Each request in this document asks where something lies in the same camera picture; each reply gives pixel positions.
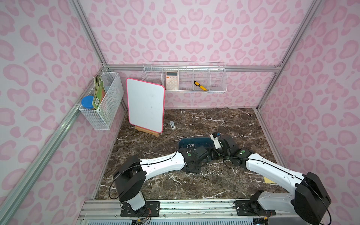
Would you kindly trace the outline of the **green paper cards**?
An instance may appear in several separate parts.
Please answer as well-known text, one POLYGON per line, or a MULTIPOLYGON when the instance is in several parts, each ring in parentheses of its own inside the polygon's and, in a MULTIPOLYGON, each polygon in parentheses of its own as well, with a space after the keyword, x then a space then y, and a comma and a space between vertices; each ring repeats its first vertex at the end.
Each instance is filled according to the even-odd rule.
POLYGON ((101 75, 97 75, 94 77, 94 94, 92 105, 95 110, 97 110, 106 95, 106 91, 104 88, 104 82, 101 75))

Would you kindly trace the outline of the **white mesh wall basket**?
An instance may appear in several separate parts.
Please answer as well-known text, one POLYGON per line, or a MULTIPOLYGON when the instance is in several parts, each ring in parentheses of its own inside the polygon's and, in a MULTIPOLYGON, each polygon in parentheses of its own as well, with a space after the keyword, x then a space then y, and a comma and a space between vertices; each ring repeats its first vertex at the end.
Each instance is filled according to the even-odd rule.
MULTIPOLYGON (((97 110, 85 109, 82 107, 82 105, 80 106, 79 110, 95 130, 105 131, 110 130, 113 124, 115 115, 122 102, 124 89, 119 73, 102 72, 98 73, 97 75, 102 76, 106 95, 104 96, 97 110)), ((93 96, 93 94, 94 80, 86 96, 93 96)))

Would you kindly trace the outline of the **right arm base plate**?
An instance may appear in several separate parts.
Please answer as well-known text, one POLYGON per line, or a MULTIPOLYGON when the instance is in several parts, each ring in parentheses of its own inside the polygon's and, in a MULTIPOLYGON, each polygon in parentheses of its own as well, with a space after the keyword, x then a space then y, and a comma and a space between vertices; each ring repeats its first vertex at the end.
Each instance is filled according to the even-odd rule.
POLYGON ((258 202, 250 200, 234 201, 232 206, 236 209, 238 216, 266 216, 276 215, 275 210, 265 210, 258 202))

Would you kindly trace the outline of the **blue round lid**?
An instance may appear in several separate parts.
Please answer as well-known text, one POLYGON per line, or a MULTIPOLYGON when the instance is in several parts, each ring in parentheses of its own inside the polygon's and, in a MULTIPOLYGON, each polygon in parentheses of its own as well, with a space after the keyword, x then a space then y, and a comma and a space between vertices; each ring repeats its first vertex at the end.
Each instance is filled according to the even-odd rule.
POLYGON ((94 106, 93 106, 93 99, 94 97, 92 95, 88 95, 86 97, 83 97, 82 100, 81 100, 81 105, 83 108, 85 109, 94 109, 94 106))

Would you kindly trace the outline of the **pile of silver wing nuts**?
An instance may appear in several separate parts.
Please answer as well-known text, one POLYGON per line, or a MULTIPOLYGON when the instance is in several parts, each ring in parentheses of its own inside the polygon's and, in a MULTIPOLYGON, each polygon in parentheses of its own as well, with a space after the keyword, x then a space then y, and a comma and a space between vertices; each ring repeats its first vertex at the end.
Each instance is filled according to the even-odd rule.
POLYGON ((194 144, 189 144, 186 146, 188 149, 196 149, 196 146, 194 144))

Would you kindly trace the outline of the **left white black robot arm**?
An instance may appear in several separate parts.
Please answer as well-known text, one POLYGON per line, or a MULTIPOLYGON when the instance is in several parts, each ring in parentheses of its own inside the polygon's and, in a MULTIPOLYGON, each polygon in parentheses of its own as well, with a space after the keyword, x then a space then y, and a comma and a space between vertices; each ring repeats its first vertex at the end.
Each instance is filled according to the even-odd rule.
POLYGON ((175 153, 152 159, 131 156, 113 174, 112 183, 117 196, 111 198, 126 202, 132 210, 138 211, 146 205, 141 189, 147 180, 172 171, 200 173, 202 163, 208 161, 210 156, 203 146, 180 148, 175 153))

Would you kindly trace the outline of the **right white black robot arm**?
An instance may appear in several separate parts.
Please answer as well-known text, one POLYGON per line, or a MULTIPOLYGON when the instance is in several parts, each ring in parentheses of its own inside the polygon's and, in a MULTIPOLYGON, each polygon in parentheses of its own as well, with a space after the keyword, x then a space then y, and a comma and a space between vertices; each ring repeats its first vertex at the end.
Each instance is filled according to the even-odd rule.
POLYGON ((229 135, 211 134, 214 151, 236 167, 262 175, 284 188, 288 194, 261 192, 257 203, 265 210, 296 213, 311 225, 321 225, 332 200, 318 175, 302 174, 273 163, 253 150, 240 148, 229 135))

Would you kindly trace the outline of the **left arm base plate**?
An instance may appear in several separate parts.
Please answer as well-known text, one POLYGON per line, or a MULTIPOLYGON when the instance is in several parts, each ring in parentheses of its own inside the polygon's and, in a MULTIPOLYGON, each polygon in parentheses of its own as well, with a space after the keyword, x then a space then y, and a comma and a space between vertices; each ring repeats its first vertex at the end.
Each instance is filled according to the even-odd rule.
POLYGON ((145 206, 134 211, 128 202, 122 204, 121 217, 130 218, 130 217, 158 217, 160 211, 160 202, 159 201, 148 201, 145 202, 145 206))

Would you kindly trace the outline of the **row of table wing nuts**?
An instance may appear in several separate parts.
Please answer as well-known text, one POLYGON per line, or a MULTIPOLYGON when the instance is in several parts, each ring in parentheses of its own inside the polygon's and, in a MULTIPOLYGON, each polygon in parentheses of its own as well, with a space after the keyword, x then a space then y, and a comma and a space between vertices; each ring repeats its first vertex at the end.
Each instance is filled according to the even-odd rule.
POLYGON ((221 170, 206 170, 204 172, 204 176, 211 176, 211 175, 221 175, 223 171, 221 170))

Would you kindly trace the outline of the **white pink calculator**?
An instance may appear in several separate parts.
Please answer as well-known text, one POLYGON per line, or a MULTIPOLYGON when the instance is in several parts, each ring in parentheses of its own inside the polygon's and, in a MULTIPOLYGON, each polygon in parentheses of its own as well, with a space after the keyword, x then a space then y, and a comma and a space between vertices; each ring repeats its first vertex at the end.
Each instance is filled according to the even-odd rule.
POLYGON ((175 71, 166 71, 165 86, 166 86, 166 90, 178 91, 179 73, 175 71))

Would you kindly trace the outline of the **yellow sticky note pad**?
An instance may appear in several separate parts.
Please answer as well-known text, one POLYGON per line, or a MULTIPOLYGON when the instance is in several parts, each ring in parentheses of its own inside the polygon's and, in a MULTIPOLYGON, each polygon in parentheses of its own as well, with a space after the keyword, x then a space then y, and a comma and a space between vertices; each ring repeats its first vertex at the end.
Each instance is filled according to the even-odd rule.
POLYGON ((274 181, 272 181, 272 180, 270 180, 270 179, 268 179, 266 177, 264 177, 264 182, 268 183, 268 184, 276 184, 276 182, 274 182, 274 181))

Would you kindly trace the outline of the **teal plastic storage box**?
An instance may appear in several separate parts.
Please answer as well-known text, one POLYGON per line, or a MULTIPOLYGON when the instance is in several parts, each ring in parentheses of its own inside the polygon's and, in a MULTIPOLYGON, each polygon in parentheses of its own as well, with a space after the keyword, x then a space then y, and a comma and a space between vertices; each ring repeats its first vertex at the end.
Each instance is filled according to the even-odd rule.
POLYGON ((196 148, 204 146, 205 148, 213 148, 213 141, 208 137, 183 138, 178 142, 178 148, 186 148, 187 145, 194 144, 196 148))

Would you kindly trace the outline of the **pink framed whiteboard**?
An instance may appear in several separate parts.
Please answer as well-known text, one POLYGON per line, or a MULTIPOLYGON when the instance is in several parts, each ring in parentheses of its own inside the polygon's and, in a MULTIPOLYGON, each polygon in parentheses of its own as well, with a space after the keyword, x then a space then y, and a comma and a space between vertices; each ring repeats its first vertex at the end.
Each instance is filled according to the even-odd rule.
POLYGON ((162 133, 165 87, 133 78, 126 80, 126 87, 129 123, 152 132, 162 133))

